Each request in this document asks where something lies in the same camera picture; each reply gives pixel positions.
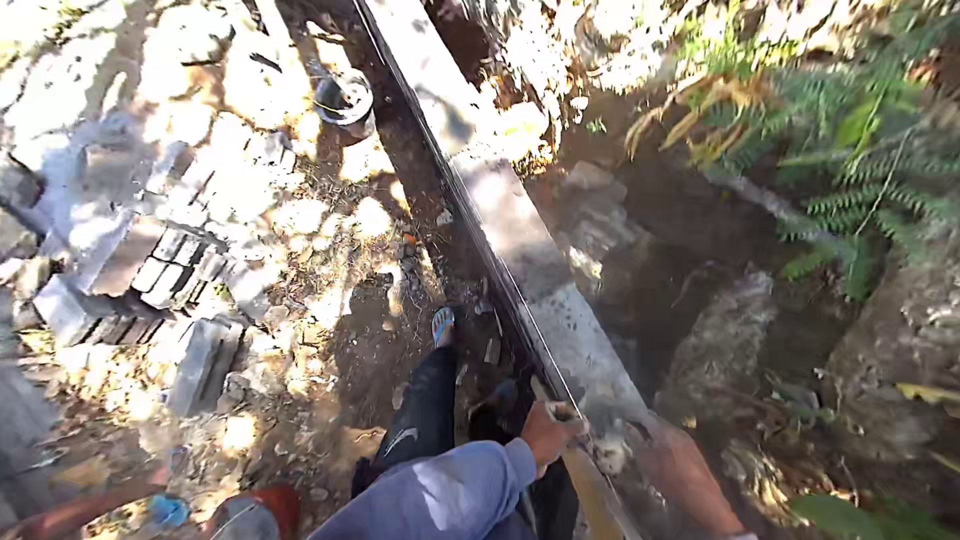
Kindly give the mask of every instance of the bucket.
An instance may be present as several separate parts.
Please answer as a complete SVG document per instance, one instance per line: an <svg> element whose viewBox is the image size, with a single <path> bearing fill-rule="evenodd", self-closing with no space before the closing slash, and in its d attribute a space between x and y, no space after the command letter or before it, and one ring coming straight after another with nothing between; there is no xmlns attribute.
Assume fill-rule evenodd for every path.
<svg viewBox="0 0 960 540"><path fill-rule="evenodd" d="M317 114L327 124L340 126L357 138L367 138L376 129L373 90L358 69L321 79L314 100Z"/></svg>

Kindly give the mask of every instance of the blue sleeve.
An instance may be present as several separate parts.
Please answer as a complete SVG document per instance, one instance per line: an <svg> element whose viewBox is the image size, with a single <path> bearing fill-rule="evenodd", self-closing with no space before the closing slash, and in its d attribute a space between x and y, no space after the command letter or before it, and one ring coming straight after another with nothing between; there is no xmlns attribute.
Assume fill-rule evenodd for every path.
<svg viewBox="0 0 960 540"><path fill-rule="evenodd" d="M310 540L481 539L509 516L537 463L520 438L478 441L399 465L326 521Z"/></svg>

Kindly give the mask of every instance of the hand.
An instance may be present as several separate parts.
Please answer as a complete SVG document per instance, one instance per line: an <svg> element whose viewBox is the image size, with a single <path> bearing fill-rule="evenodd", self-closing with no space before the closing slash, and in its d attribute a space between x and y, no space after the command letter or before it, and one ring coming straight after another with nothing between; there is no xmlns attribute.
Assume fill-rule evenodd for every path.
<svg viewBox="0 0 960 540"><path fill-rule="evenodd" d="M725 538L746 532L697 443L685 431L650 413L635 425L627 423L627 438L650 483L712 536Z"/></svg>
<svg viewBox="0 0 960 540"><path fill-rule="evenodd" d="M537 461L537 478L543 478L547 465L560 457L560 452L574 437L586 434L587 429L587 422L576 418L575 411L565 403L534 403L520 438L526 441Z"/></svg>

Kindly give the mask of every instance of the twig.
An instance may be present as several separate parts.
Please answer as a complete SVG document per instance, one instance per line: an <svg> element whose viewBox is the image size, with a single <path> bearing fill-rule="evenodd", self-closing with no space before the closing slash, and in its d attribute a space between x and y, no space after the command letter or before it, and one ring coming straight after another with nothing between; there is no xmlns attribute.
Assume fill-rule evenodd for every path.
<svg viewBox="0 0 960 540"><path fill-rule="evenodd" d="M860 506L860 495L856 491L856 482L853 481L853 474L850 472L850 468L847 467L847 457L845 455L840 456L840 468L843 469L843 472L847 474L847 481L850 483L853 505Z"/></svg>
<svg viewBox="0 0 960 540"><path fill-rule="evenodd" d="M867 212L867 216L863 218L863 222L860 223L860 226L856 228L856 233L853 233L854 237L860 236L860 233L863 232L863 229L867 227L867 223L870 222L870 218L874 217L876 209L880 207L880 201L883 200L883 197L887 194L887 190L890 189L890 184L894 180L894 171L897 170L897 165L900 164L900 156L903 155L903 147L906 146L906 139L910 138L910 134L913 133L913 128L910 128L903 134L903 139L900 141L900 147L897 149L897 155L894 156L894 162L890 165L890 171L887 173L887 179L883 182L883 187L880 189L880 192L876 196L874 205L870 208L870 211Z"/></svg>

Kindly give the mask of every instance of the blue flip-flop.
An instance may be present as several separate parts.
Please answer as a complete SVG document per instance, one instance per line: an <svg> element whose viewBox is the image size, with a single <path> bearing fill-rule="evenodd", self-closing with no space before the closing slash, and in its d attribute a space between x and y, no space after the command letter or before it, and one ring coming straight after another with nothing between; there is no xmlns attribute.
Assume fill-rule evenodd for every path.
<svg viewBox="0 0 960 540"><path fill-rule="evenodd" d="M453 326L453 309L449 307L441 307L433 314L433 322L430 324L430 328L433 331L433 346L437 347L437 343L440 342L440 336L443 335L444 331Z"/></svg>

